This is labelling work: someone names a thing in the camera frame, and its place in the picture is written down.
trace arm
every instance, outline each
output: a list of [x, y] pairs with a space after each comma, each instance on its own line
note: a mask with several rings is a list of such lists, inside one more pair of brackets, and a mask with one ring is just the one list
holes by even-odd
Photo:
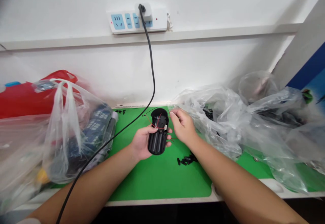
[[196, 156], [240, 223], [307, 223], [261, 181], [201, 139], [187, 113], [175, 109], [170, 117], [177, 138]]
[[[131, 144], [82, 175], [71, 192], [60, 223], [90, 223], [135, 165], [151, 156], [147, 146], [148, 138], [149, 133], [156, 131], [157, 128], [151, 126], [139, 129]], [[54, 194], [28, 218], [36, 218], [42, 224], [56, 223], [70, 187], [71, 183]]]

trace green desk mat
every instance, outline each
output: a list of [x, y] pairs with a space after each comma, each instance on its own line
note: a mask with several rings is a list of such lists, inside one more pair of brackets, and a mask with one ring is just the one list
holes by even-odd
[[[149, 112], [148, 117], [150, 119], [150, 110], [152, 109], [154, 107], [148, 108], [146, 111], [146, 113]], [[143, 108], [127, 108], [124, 114], [119, 113], [116, 132], [124, 128], [142, 111]], [[141, 116], [138, 118], [137, 121], [114, 139], [112, 151], [109, 153], [109, 156], [127, 146], [132, 141], [137, 129], [146, 127], [149, 124], [147, 117]], [[171, 120], [169, 127], [174, 128]], [[172, 138], [176, 138], [174, 132], [172, 133]], [[151, 156], [139, 162], [115, 190], [109, 200], [121, 201], [210, 196], [212, 181], [198, 162], [193, 162], [187, 166], [182, 164], [179, 166], [177, 164], [177, 158], [182, 159], [184, 156], [188, 156], [190, 150], [178, 139], [173, 140], [172, 146], [166, 148], [162, 155]], [[253, 157], [246, 152], [240, 156], [237, 163], [259, 179], [273, 178], [271, 170], [266, 164], [255, 162]], [[63, 184], [56, 184], [53, 188], [62, 188], [63, 186]]]

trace black remote housing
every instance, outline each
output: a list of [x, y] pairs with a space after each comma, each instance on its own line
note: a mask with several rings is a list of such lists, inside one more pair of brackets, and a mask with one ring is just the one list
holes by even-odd
[[168, 113], [165, 109], [157, 108], [151, 113], [152, 127], [158, 131], [149, 135], [148, 150], [153, 155], [161, 155], [166, 148], [168, 133]]

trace hand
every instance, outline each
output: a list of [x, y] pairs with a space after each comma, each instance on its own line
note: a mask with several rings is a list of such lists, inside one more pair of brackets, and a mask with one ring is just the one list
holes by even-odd
[[[135, 133], [135, 136], [133, 137], [133, 140], [130, 144], [132, 147], [135, 157], [137, 157], [139, 160], [145, 160], [152, 156], [152, 154], [148, 150], [148, 140], [149, 140], [149, 134], [157, 132], [157, 128], [153, 128], [151, 125], [138, 129], [138, 131]], [[168, 133], [172, 133], [173, 130], [171, 128], [168, 129]], [[167, 140], [171, 140], [172, 136], [167, 135]], [[166, 147], [171, 146], [171, 142], [166, 143]]]
[[173, 109], [169, 112], [177, 138], [188, 146], [190, 142], [199, 138], [195, 131], [192, 118], [182, 109]]

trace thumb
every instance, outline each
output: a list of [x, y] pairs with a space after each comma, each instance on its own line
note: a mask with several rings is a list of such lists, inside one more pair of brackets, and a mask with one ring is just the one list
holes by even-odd
[[180, 121], [178, 119], [178, 116], [176, 116], [176, 114], [174, 112], [170, 112], [170, 119], [173, 122], [174, 128], [179, 128], [181, 126]]
[[138, 129], [137, 133], [140, 135], [147, 135], [148, 133], [155, 133], [157, 130], [157, 128], [153, 128], [151, 125], [149, 125], [148, 127]]

